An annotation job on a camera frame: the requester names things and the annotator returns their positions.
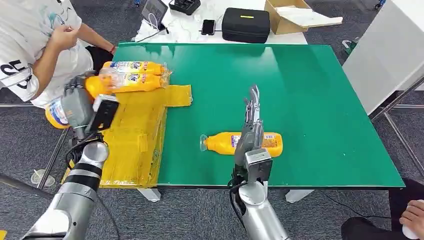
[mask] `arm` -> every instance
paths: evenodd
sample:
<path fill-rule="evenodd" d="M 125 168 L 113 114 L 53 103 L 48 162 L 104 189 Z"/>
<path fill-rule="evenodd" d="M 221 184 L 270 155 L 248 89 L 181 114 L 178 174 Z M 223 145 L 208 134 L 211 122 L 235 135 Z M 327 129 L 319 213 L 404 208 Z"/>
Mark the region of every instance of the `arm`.
<path fill-rule="evenodd" d="M 77 44 L 78 31 L 70 29 L 69 26 L 62 25 L 54 29 L 50 40 L 41 57 L 32 66 L 32 72 L 38 79 L 38 90 L 31 100 L 36 99 L 49 85 L 55 72 L 59 54 Z"/>
<path fill-rule="evenodd" d="M 47 85 L 49 85 L 55 72 L 59 53 L 59 49 L 49 42 L 41 57 L 32 66 L 32 73 L 37 77 L 39 85 L 37 92 L 31 100 L 36 99 L 46 89 Z"/>
<path fill-rule="evenodd" d="M 83 41 L 86 41 L 91 45 L 104 49 L 112 54 L 115 53 L 114 51 L 112 51 L 115 45 L 110 43 L 108 40 L 104 39 L 85 23 L 82 23 L 81 27 L 78 30 L 78 38 Z"/>

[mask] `green table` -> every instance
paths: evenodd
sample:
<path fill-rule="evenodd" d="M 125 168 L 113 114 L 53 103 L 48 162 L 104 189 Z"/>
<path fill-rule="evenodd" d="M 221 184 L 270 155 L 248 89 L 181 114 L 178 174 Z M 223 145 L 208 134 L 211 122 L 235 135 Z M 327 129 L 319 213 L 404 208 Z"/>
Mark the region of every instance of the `green table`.
<path fill-rule="evenodd" d="M 404 187 L 327 45 L 121 43 L 115 61 L 167 63 L 193 103 L 167 112 L 158 185 L 226 186 L 233 156 L 201 152 L 199 136 L 240 132 L 249 87 L 266 132 L 280 133 L 269 186 Z"/>

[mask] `knee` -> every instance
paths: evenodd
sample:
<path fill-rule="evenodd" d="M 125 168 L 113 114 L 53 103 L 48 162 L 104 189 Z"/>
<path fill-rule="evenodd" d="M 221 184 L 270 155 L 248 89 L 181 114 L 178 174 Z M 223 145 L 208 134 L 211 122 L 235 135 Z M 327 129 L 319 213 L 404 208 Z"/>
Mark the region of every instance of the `knee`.
<path fill-rule="evenodd" d="M 351 217 L 341 225 L 343 240 L 356 239 L 354 236 L 363 230 L 364 226 L 373 227 L 373 223 L 363 217 Z"/>

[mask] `silver robotic arm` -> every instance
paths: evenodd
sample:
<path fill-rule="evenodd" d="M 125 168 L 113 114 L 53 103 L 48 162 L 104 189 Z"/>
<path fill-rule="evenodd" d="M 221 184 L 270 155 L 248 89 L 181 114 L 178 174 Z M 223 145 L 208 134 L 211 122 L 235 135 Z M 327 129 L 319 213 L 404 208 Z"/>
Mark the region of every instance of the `silver robotic arm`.
<path fill-rule="evenodd" d="M 87 144 L 47 211 L 22 240 L 85 239 L 108 155 L 106 144 L 99 141 Z"/>
<path fill-rule="evenodd" d="M 64 88 L 63 110 L 74 138 L 65 160 L 75 163 L 47 211 L 22 240 L 83 240 L 97 200 L 102 169 L 109 148 L 99 132 L 110 127 L 118 109 L 114 96 L 99 95 L 94 104 L 84 88 L 88 72 L 76 76 Z"/>
<path fill-rule="evenodd" d="M 235 149 L 230 201 L 251 240 L 290 240 L 267 198 L 273 159 L 262 148 L 259 90 L 250 88 L 240 140 Z"/>

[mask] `black pants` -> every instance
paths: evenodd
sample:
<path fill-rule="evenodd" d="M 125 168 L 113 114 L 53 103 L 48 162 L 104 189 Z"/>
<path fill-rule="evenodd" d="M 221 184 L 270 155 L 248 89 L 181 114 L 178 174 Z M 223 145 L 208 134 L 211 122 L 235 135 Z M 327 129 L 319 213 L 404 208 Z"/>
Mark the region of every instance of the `black pants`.
<path fill-rule="evenodd" d="M 407 178 L 403 181 L 405 188 L 388 191 L 392 231 L 378 228 L 363 217 L 351 217 L 341 226 L 343 240 L 408 240 L 399 219 L 409 201 L 424 200 L 424 185 Z"/>
<path fill-rule="evenodd" d="M 90 52 L 91 58 L 93 59 L 93 70 L 95 70 L 96 75 L 99 74 L 103 64 L 112 61 L 114 58 L 112 53 L 97 46 L 88 46 L 86 49 Z"/>

